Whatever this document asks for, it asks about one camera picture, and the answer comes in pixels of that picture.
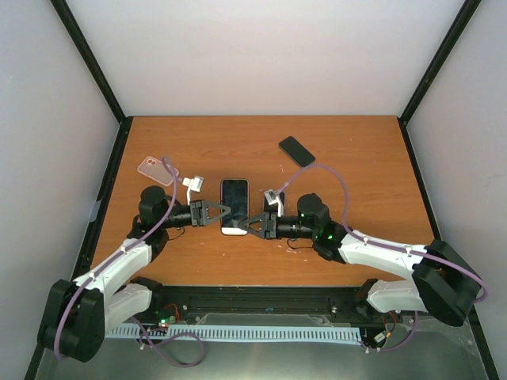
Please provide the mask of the pink translucent phone case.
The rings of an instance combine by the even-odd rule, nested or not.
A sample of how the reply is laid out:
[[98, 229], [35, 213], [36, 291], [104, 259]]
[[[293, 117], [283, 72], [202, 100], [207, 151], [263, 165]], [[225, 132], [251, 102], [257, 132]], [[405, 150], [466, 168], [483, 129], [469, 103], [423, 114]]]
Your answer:
[[170, 170], [167, 160], [147, 156], [137, 167], [137, 172], [154, 182], [169, 187], [174, 181], [179, 180], [179, 171], [172, 166]]

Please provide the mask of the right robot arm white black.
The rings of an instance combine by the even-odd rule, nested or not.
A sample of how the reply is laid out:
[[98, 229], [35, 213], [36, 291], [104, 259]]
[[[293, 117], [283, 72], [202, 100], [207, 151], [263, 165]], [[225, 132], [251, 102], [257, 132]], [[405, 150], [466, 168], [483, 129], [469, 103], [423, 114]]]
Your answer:
[[329, 208], [314, 193], [303, 195], [297, 215], [282, 215], [268, 205], [259, 215], [239, 222], [240, 229], [261, 239], [309, 239], [323, 259], [359, 264], [399, 277], [367, 281], [357, 298], [379, 313], [423, 312], [447, 325], [463, 325], [481, 289], [471, 266], [445, 241], [407, 245], [372, 239], [347, 230], [330, 217]]

